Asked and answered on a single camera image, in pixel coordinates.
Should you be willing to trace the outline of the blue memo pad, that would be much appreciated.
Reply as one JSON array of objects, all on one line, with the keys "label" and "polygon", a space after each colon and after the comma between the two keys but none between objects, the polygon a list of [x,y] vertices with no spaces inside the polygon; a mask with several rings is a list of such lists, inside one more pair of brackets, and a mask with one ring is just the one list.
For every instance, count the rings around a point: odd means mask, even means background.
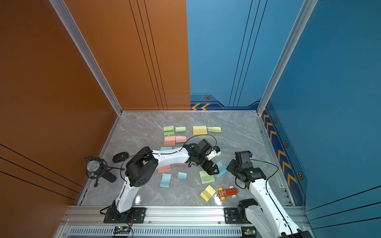
[{"label": "blue memo pad", "polygon": [[217,163],[217,166],[218,166],[218,169],[219,169],[219,173],[216,175],[218,178],[220,178],[221,176],[223,176],[225,173],[227,173],[227,166],[225,166],[224,164],[222,164],[221,162],[218,162]]},{"label": "blue memo pad", "polygon": [[171,182],[171,174],[163,174],[160,182],[160,187],[169,188]]},{"label": "blue memo pad", "polygon": [[161,147],[160,150],[161,151],[168,151],[168,150],[172,150],[173,148],[172,147]]}]

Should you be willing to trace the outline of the torn yellow memo page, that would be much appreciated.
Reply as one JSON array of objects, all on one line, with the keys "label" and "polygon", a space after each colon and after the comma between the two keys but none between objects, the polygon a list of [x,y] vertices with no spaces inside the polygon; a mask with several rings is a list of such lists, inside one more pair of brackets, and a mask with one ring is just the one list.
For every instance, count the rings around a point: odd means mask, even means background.
[{"label": "torn yellow memo page", "polygon": [[207,127],[207,130],[213,133],[222,133],[221,127]]}]

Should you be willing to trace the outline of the pink fanned memo pad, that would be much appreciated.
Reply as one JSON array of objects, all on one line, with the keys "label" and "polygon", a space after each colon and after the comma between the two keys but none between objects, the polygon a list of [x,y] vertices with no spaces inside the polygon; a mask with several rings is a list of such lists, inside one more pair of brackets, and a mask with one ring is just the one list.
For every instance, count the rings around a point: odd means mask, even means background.
[{"label": "pink fanned memo pad", "polygon": [[164,137],[164,146],[175,146],[176,137],[175,136],[166,136]]}]

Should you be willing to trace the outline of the torn green memo page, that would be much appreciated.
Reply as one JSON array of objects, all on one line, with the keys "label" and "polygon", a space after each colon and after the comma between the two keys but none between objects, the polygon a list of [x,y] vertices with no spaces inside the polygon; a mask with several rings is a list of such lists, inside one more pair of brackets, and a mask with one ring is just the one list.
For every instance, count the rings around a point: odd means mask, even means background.
[{"label": "torn green memo page", "polygon": [[179,132],[186,132],[186,127],[176,127],[175,133],[179,133]]}]

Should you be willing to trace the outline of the torn pink memo page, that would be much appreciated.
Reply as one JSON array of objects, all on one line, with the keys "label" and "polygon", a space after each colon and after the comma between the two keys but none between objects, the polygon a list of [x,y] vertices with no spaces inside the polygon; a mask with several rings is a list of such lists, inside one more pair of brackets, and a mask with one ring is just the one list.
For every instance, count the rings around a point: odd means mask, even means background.
[{"label": "torn pink memo page", "polygon": [[176,143],[186,143],[187,138],[185,136],[175,136]]}]

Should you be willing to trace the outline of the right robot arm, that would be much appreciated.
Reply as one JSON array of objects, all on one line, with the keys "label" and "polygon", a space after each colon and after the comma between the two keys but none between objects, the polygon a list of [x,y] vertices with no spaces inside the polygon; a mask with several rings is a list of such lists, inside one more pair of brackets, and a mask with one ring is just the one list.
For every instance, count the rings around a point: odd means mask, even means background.
[{"label": "right robot arm", "polygon": [[268,179],[260,168],[252,164],[250,151],[235,153],[228,171],[245,184],[253,198],[239,201],[236,221],[250,223],[263,238],[311,238],[292,220],[273,194]]}]

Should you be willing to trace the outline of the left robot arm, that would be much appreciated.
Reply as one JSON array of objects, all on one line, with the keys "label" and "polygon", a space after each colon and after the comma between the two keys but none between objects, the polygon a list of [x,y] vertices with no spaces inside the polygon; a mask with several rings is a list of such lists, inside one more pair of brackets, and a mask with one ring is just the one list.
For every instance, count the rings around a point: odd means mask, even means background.
[{"label": "left robot arm", "polygon": [[203,139],[199,143],[184,144],[178,149],[157,151],[146,146],[126,164],[122,176],[124,185],[112,208],[117,215],[130,211],[141,186],[145,185],[157,168],[172,164],[195,164],[201,166],[208,175],[216,175],[219,168],[212,159],[221,154],[221,149]]}]

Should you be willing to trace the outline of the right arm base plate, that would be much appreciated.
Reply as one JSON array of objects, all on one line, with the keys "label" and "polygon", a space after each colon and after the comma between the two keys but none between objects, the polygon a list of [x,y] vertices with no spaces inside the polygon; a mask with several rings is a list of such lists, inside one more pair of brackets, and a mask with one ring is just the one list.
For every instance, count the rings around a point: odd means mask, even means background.
[{"label": "right arm base plate", "polygon": [[246,224],[244,210],[239,207],[224,208],[224,219],[226,224]]}]

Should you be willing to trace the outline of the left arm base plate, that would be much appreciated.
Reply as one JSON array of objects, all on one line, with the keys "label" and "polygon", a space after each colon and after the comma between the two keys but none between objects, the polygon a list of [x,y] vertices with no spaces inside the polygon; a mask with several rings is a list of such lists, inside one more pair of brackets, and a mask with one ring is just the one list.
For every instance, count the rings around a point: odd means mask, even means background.
[{"label": "left arm base plate", "polygon": [[143,224],[145,215],[145,207],[132,207],[123,213],[119,213],[116,209],[109,207],[103,222],[105,224]]}]

